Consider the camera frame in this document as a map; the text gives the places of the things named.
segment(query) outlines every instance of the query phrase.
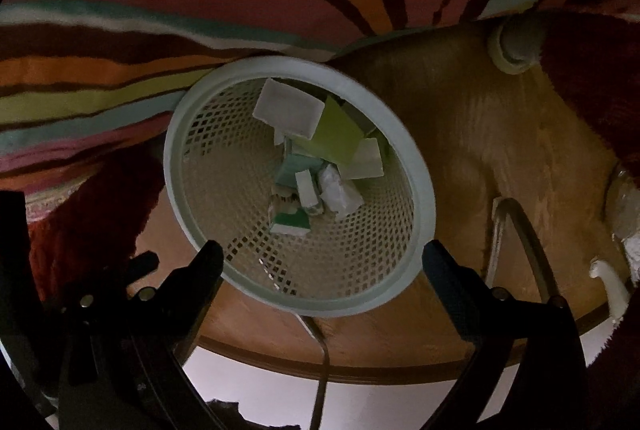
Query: basket mesh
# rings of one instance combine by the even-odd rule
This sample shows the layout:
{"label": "basket mesh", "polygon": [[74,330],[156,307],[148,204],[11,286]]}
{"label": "basket mesh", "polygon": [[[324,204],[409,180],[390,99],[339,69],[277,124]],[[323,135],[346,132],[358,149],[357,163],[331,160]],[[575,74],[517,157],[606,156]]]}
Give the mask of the basket mesh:
{"label": "basket mesh", "polygon": [[404,256],[414,207],[396,156],[385,176],[356,181],[365,204],[336,222],[311,217],[305,237],[272,235],[268,206],[282,147],[252,111],[264,80],[236,84],[196,115],[182,151],[191,214],[205,237],[226,249],[227,263],[253,282],[313,299],[345,298],[383,281]]}

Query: basket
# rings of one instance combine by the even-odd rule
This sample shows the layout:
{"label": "basket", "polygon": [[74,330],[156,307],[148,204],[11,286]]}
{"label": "basket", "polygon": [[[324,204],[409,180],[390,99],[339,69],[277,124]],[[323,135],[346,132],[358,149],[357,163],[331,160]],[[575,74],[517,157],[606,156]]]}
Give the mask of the basket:
{"label": "basket", "polygon": [[[365,204],[340,222],[332,213],[313,217],[304,237],[269,232],[282,148],[273,144],[273,129],[252,117],[267,77],[311,84],[350,102],[391,146],[385,175],[358,182]],[[225,250],[228,282],[299,315],[352,315],[390,300],[415,279],[422,248],[433,238],[431,178],[409,132],[355,80],[309,61],[248,58],[203,77],[169,125],[164,175],[194,247],[217,241]]]}

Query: basket rim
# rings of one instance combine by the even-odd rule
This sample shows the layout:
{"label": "basket rim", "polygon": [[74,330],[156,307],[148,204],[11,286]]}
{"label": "basket rim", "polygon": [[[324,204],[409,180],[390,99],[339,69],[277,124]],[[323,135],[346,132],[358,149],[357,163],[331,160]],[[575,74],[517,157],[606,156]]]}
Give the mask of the basket rim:
{"label": "basket rim", "polygon": [[433,184],[420,150],[395,113],[356,80],[332,67],[288,56],[257,56],[216,68],[187,91],[172,116],[163,155],[167,194],[180,227],[196,250],[204,246],[207,239],[191,214],[182,185],[181,154],[195,116],[204,103],[217,93],[240,82],[263,77],[308,82],[340,96],[363,111],[385,135],[396,153],[410,186],[414,223],[406,251],[396,268],[380,283],[347,298],[311,299],[272,291],[235,270],[226,260],[223,277],[260,302],[304,316],[329,318],[354,315],[388,302],[408,287],[422,268],[422,248],[435,232]]}

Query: black object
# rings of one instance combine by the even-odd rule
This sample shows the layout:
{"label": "black object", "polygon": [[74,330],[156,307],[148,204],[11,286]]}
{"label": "black object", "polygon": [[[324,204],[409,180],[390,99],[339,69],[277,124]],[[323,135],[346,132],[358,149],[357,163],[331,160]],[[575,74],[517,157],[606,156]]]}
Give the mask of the black object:
{"label": "black object", "polygon": [[[425,246],[422,265],[458,334],[476,347],[422,430],[583,430],[586,365],[566,300],[555,295],[536,304],[489,289],[437,240]],[[519,338],[528,341],[507,399],[498,414],[478,423]]]}
{"label": "black object", "polygon": [[36,293],[29,247],[24,195],[0,191],[0,339],[25,383],[23,390],[0,359],[0,428],[49,428],[44,391],[58,404],[63,430],[228,430],[174,355],[218,290],[217,243],[207,242],[157,291],[127,297],[129,282],[158,265],[145,253],[128,269],[104,269],[65,288],[50,311]]}

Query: wooden surface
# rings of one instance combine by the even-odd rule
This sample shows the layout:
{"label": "wooden surface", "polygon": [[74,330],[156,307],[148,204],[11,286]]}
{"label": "wooden surface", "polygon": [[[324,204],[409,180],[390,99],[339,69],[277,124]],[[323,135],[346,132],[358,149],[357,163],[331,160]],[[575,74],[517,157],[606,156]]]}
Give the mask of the wooden surface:
{"label": "wooden surface", "polygon": [[[608,259],[628,275],[602,219],[615,157],[539,68],[520,76],[499,72],[486,55],[487,32],[487,24],[424,32],[364,48],[332,65],[381,97],[413,135],[433,180],[436,237],[457,261],[478,271],[486,266],[492,200],[516,198],[574,316],[590,328],[606,314],[602,283],[588,275],[591,259]],[[138,240],[138,250],[146,249],[158,253],[161,269],[140,286],[157,285],[194,254],[164,192]],[[495,285],[518,299],[539,301],[511,226]],[[372,370],[385,383],[448,379],[469,351],[423,275],[369,313],[318,322],[332,365],[350,375],[348,381],[358,381],[358,369],[363,382],[375,383]],[[313,377],[313,364],[321,360],[291,314],[229,284],[215,298],[201,335],[201,345],[211,350],[280,372]],[[392,370],[397,374],[385,375]]]}

